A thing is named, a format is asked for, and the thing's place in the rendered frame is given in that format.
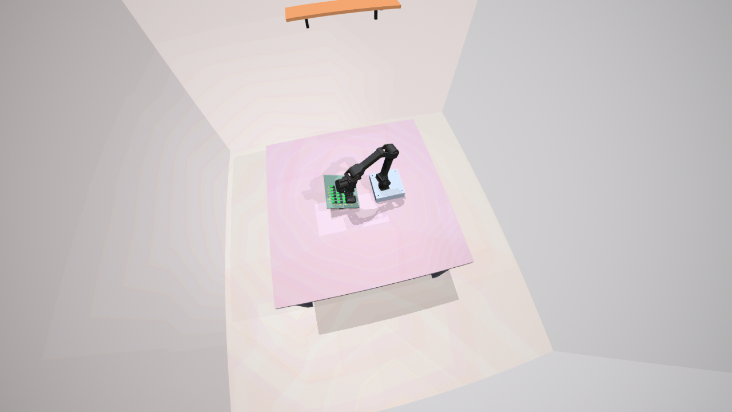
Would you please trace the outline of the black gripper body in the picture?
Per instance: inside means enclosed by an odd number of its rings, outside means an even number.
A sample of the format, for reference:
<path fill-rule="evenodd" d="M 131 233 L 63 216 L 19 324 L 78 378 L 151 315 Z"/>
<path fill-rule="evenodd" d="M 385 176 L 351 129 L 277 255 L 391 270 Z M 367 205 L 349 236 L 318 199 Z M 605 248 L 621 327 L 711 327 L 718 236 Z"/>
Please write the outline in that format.
<path fill-rule="evenodd" d="M 352 195 L 353 195 L 353 191 L 355 191 L 356 186 L 355 187 L 348 186 L 346 188 L 347 188 L 346 197 L 345 197 L 346 204 L 355 203 L 356 198 L 355 198 L 355 196 L 352 196 Z"/>

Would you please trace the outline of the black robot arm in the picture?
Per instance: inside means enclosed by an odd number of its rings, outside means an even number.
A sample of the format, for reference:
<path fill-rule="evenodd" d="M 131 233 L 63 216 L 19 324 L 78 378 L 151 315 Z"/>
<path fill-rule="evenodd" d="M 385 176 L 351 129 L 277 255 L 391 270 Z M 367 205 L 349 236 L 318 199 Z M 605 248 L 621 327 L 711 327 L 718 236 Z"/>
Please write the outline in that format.
<path fill-rule="evenodd" d="M 385 151 L 383 150 L 385 149 Z M 394 159 L 399 155 L 399 150 L 394 144 L 384 144 L 382 148 L 377 148 L 373 154 L 364 159 L 364 161 L 351 166 L 345 173 L 344 178 L 335 181 L 337 192 L 344 193 L 348 186 L 355 187 L 357 181 L 361 179 L 364 171 L 377 162 L 381 157 L 386 157 L 381 168 L 381 172 L 376 174 L 379 189 L 381 191 L 389 189 L 391 181 L 388 179 L 388 172 L 392 166 Z M 350 174 L 350 175 L 349 175 Z"/>

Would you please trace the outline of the teal switch panel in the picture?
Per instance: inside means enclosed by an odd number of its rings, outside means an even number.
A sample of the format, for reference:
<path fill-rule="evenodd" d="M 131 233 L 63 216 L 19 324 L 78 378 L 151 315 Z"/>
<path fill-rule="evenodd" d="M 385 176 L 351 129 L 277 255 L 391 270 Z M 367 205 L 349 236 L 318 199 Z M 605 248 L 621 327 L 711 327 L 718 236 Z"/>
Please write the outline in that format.
<path fill-rule="evenodd" d="M 324 188 L 326 193 L 327 209 L 359 208 L 356 188 L 355 191 L 353 191 L 353 195 L 356 198 L 355 203 L 346 204 L 344 193 L 337 192 L 335 181 L 338 179 L 342 179 L 343 176 L 344 175 L 324 175 Z"/>

